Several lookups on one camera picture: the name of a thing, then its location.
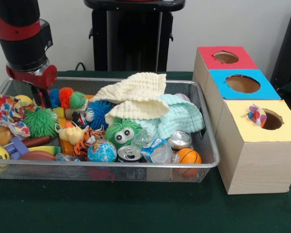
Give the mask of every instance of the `green fuzzy toy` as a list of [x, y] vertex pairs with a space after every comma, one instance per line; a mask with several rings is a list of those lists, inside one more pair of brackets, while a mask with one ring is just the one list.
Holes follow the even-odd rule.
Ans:
[[135, 135], [141, 131], [142, 127], [130, 119], [114, 120], [114, 124], [106, 130], [106, 139], [112, 142], [116, 149], [130, 145]]
[[76, 91], [71, 95], [69, 103], [71, 109], [82, 108], [85, 105], [85, 103], [86, 97], [83, 93]]
[[57, 136], [57, 114], [49, 108], [38, 108], [35, 112], [27, 110], [23, 121], [30, 128], [30, 137]]

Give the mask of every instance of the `silver can lid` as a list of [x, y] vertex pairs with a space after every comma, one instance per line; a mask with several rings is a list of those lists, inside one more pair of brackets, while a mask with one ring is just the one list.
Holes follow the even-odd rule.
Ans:
[[190, 136], [182, 131], [176, 131], [167, 141], [171, 145], [180, 147], [190, 147], [192, 144]]
[[134, 154], [131, 151], [131, 146], [123, 146], [117, 150], [117, 155], [127, 162], [135, 162], [142, 158], [142, 154]]

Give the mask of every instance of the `mint green towel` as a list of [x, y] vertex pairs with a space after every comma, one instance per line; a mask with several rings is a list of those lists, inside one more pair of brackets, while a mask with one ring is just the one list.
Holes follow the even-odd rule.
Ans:
[[159, 138], [169, 138], [176, 131], [194, 133], [205, 128], [203, 116], [191, 102], [178, 96], [165, 94], [159, 96], [170, 108], [160, 118], [151, 120], [135, 120], [141, 127], [149, 127]]

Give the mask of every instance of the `green spiky ball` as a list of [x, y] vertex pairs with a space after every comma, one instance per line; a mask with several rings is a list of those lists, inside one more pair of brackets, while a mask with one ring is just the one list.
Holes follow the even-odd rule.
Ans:
[[132, 129], [134, 131], [134, 135], [137, 135], [142, 130], [142, 127], [130, 119], [116, 118], [114, 120], [114, 124], [106, 130], [106, 139], [112, 142], [117, 150], [122, 146], [130, 145], [133, 140], [132, 138], [123, 143], [116, 141], [116, 136], [119, 135], [120, 132], [121, 136], [126, 137], [124, 135], [124, 129]]
[[86, 97], [81, 92], [74, 92], [70, 98], [70, 108], [71, 109], [79, 109], [82, 108], [86, 103]]
[[26, 111], [24, 123], [30, 128], [30, 137], [56, 137], [56, 113], [49, 108], [38, 108], [35, 112]]

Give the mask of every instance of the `blue puffer ball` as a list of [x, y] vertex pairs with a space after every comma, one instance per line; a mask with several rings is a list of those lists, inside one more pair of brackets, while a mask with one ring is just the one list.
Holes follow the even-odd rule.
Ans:
[[112, 104], [105, 100], [98, 100], [88, 105], [85, 111], [85, 120], [92, 130], [98, 130], [101, 126], [108, 128], [105, 115], [112, 109]]
[[52, 104], [52, 108], [60, 107], [60, 100], [59, 100], [59, 89], [52, 89], [49, 91], [49, 99]]

